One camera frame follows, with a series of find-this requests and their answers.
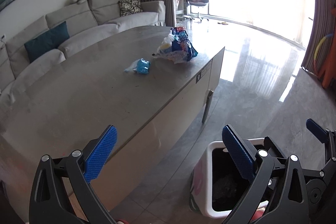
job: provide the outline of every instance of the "sofa armrest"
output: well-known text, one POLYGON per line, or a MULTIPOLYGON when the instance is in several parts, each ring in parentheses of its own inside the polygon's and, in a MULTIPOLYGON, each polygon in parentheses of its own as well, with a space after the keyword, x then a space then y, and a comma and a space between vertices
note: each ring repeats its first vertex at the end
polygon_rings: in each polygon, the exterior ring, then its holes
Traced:
POLYGON ((158 22, 161 26, 165 25, 166 18, 166 6, 162 0, 141 2, 141 6, 144 12, 158 13, 158 22))

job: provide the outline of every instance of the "sofa backrest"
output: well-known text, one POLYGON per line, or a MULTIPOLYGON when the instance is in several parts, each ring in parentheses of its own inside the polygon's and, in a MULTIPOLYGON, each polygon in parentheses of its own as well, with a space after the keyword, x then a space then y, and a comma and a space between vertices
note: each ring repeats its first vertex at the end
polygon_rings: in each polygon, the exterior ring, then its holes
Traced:
POLYGON ((43 16, 6 42, 8 57, 15 78, 29 65, 28 53, 24 44, 47 30, 49 28, 45 16, 43 16))
POLYGON ((89 28, 98 26, 87 1, 82 4, 75 3, 65 6, 55 12, 47 14, 46 20, 50 29, 66 21, 70 37, 89 28))
POLYGON ((99 25, 120 17, 120 0, 88 0, 90 9, 99 25))
POLYGON ((14 80, 15 78, 9 62, 6 45, 0 41, 0 89, 3 90, 14 80))

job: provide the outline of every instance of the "silver bolt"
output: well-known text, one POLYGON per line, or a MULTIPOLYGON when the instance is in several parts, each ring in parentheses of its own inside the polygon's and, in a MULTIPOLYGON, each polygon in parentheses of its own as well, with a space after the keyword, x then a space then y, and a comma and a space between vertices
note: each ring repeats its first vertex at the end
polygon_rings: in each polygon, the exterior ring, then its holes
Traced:
POLYGON ((48 159, 49 159, 49 156, 48 156, 48 155, 44 155, 44 156, 41 158, 42 161, 47 161, 48 159))
POLYGON ((259 150, 259 155, 261 156, 261 157, 267 157, 267 155, 268 155, 268 153, 267 153, 267 151, 266 150, 259 150))
POLYGON ((75 157, 75 158, 77 158, 77 157, 79 157, 81 155, 81 153, 82 153, 81 151, 75 150, 75 151, 72 152, 72 156, 75 157))
POLYGON ((291 155, 291 160, 292 161, 297 161, 298 159, 297 159, 297 156, 295 156, 295 155, 291 155))

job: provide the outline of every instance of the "trash can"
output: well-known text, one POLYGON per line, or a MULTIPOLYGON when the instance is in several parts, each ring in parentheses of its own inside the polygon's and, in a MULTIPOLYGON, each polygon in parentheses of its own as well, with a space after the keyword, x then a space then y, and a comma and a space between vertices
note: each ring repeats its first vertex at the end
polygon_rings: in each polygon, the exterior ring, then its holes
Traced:
MULTIPOLYGON (((257 150, 264 138, 249 140, 257 150)), ((211 218, 226 218, 250 183, 241 177, 222 141, 210 143, 192 173, 189 206, 211 218)), ((262 200, 258 209, 265 208, 262 200)))

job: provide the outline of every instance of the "plastic bag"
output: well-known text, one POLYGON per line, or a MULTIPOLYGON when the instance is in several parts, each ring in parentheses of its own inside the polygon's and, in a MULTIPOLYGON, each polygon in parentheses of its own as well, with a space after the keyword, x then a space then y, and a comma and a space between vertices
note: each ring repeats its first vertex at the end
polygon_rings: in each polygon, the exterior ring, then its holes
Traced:
POLYGON ((194 49, 188 34, 184 27, 175 27, 166 37, 157 52, 153 54, 154 58, 164 58, 172 60, 174 64, 184 63, 196 57, 198 52, 194 49))
POLYGON ((133 71, 133 72, 138 72, 143 75, 148 74, 148 70, 150 67, 151 63, 149 61, 146 61, 144 59, 138 59, 135 60, 127 69, 124 71, 133 71))

